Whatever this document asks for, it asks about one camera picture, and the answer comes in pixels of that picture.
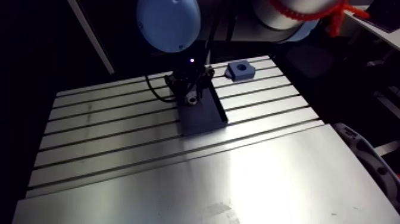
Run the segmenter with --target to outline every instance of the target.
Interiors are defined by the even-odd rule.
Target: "black cable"
[[[226,32],[225,41],[231,41],[233,37],[233,32],[235,31],[236,19],[238,18],[239,2],[238,0],[231,0],[229,7],[229,17],[228,17],[228,30]]]
[[[215,17],[214,17],[214,20],[212,21],[212,25],[211,25],[210,34],[208,35],[208,39],[205,43],[205,55],[203,57],[203,60],[201,61],[201,64],[205,64],[205,62],[207,60],[208,52],[211,49],[211,43],[214,40],[214,36],[217,31],[218,24],[220,23],[220,20],[221,20],[222,9],[224,8],[224,5],[226,2],[227,2],[227,0],[221,0],[220,5],[218,6],[217,12],[215,13]]]
[[[154,88],[151,86],[151,84],[150,84],[150,80],[149,80],[149,76],[145,76],[145,78],[146,78],[146,82],[147,82],[147,85],[149,86],[149,89],[150,89],[150,91],[155,95],[155,97],[158,99],[158,100],[161,100],[162,102],[176,102],[176,99],[175,98],[173,98],[173,99],[167,99],[167,98],[163,98],[163,97],[161,97],[160,95],[158,95],[157,93],[156,93],[156,91],[154,90]]]

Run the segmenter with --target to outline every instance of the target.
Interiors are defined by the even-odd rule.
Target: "metal surface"
[[[21,200],[13,224],[400,222],[329,125],[227,150]]]
[[[182,138],[174,104],[155,100],[142,78],[64,91],[55,99],[27,197],[76,188],[322,125],[268,56],[249,58],[255,77],[213,79],[228,127]],[[162,83],[166,73],[151,75]],[[157,91],[167,89],[159,86]]]
[[[268,58],[263,58],[260,63],[257,62],[259,58],[251,58],[249,61],[253,62],[254,66],[257,69],[268,68],[274,66],[274,63],[271,60],[265,60]],[[223,76],[225,72],[226,63],[220,63],[213,66],[215,68],[215,77]],[[169,73],[161,73],[160,75],[150,76],[152,78],[151,85],[153,88],[165,87],[165,81],[163,76]],[[58,97],[54,100],[53,107],[61,107],[70,104],[77,104],[80,102],[94,101],[96,99],[115,97],[119,95],[131,94],[139,91],[148,91],[149,87],[146,82],[135,82],[136,79],[133,79],[133,83],[125,83],[124,85],[114,86],[113,88],[102,88],[98,90],[92,90],[90,92],[82,92],[74,95],[67,95],[64,97]]]
[[[251,64],[256,69],[272,68],[275,65],[271,60],[256,61]],[[278,71],[279,70],[278,68],[274,68],[274,70],[276,73],[281,72],[281,71]],[[212,80],[212,83],[214,84],[215,87],[220,87],[221,85],[229,85],[229,84],[233,83],[231,80],[223,77],[224,72],[225,72],[224,67],[215,70],[215,75],[219,76]],[[259,72],[258,76],[254,77],[254,80],[265,78],[265,76],[263,76],[263,74],[265,74],[265,73]],[[171,95],[169,88],[166,86],[163,88],[157,89],[157,93],[161,97],[167,97],[167,96]],[[112,108],[112,107],[121,107],[124,105],[130,105],[130,104],[145,102],[145,101],[149,101],[149,100],[155,100],[153,94],[149,90],[142,91],[142,92],[136,92],[135,90],[133,90],[131,92],[126,92],[125,94],[120,94],[117,96],[110,95],[110,97],[108,97],[108,98],[103,97],[101,99],[94,100],[94,101],[78,99],[79,104],[73,104],[68,107],[61,107],[61,108],[53,109],[50,113],[50,119],[51,120],[52,119],[60,119],[63,117],[75,116],[78,114],[92,113],[95,111],[101,111],[101,110]]]
[[[64,163],[58,166],[52,166],[51,168],[49,167],[50,169],[45,169],[42,174],[49,175],[49,179],[53,178],[52,180],[55,182],[44,184],[38,188],[33,188],[27,191],[26,197],[35,197],[38,195],[76,188],[78,186],[85,186],[120,176],[130,175],[132,173],[185,161],[190,158],[203,157],[205,155],[226,151],[230,148],[236,148],[254,142],[287,135],[289,133],[295,133],[300,130],[323,124],[324,123],[321,120],[297,123],[288,127],[282,127],[259,135],[250,136],[248,138],[238,139],[237,141],[226,142],[225,144],[216,147],[205,148],[203,150],[193,150],[190,154],[178,154],[173,157],[147,161],[146,163],[132,163],[131,158],[135,158],[138,154],[140,155],[140,152],[137,153],[135,149]]]

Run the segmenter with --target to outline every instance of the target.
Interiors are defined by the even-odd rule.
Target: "small blue part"
[[[253,79],[255,67],[251,66],[246,60],[228,63],[225,76],[234,82]]]

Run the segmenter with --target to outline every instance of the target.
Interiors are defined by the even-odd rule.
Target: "red cable tie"
[[[318,20],[320,18],[326,17],[328,15],[332,16],[331,25],[329,34],[331,37],[335,37],[340,32],[340,27],[342,26],[343,20],[345,18],[345,10],[353,12],[355,15],[361,18],[369,18],[369,13],[359,10],[351,5],[348,5],[348,0],[340,0],[336,5],[332,5],[330,8],[314,14],[304,14],[296,12],[284,4],[282,4],[279,0],[270,0],[271,5],[284,16],[299,20],[299,21],[311,21],[311,20]]]

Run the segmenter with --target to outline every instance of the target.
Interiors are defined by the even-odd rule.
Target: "metal plate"
[[[399,223],[329,126],[18,202],[13,224]]]
[[[256,62],[256,63],[264,64],[265,61],[260,61],[260,62]],[[283,74],[278,68],[271,68],[271,69],[267,69],[267,68],[265,68],[264,70],[260,70],[260,72],[256,73],[256,75],[254,76],[254,78],[251,81],[265,79],[267,77],[272,77],[272,76],[277,76],[279,74],[281,74],[281,75]],[[234,83],[230,79],[227,79],[224,76],[216,77],[215,79],[212,80],[212,83],[214,84],[215,87],[222,87],[225,85],[234,85]],[[157,93],[161,97],[170,96],[170,90],[168,87],[163,87],[163,88],[157,89]],[[150,100],[155,100],[155,97],[153,96],[151,91],[131,92],[131,93],[128,93],[125,95],[119,95],[116,97],[111,97],[111,98],[107,97],[107,98],[102,98],[102,99],[99,99],[96,101],[85,101],[83,103],[73,104],[68,107],[55,108],[50,113],[50,119],[51,120],[52,119],[60,119],[63,117],[75,116],[78,114],[93,113],[96,111],[107,110],[107,109],[115,108],[115,107],[122,107],[125,105],[137,104],[140,102],[145,102],[145,101],[150,101]]]
[[[251,59],[255,77],[235,82],[213,65],[229,118],[225,129],[181,138],[174,104],[157,101],[143,79],[83,88],[56,98],[27,196],[49,194],[208,155],[323,124],[268,57]],[[163,74],[151,76],[156,83]],[[157,92],[168,96],[159,86]]]

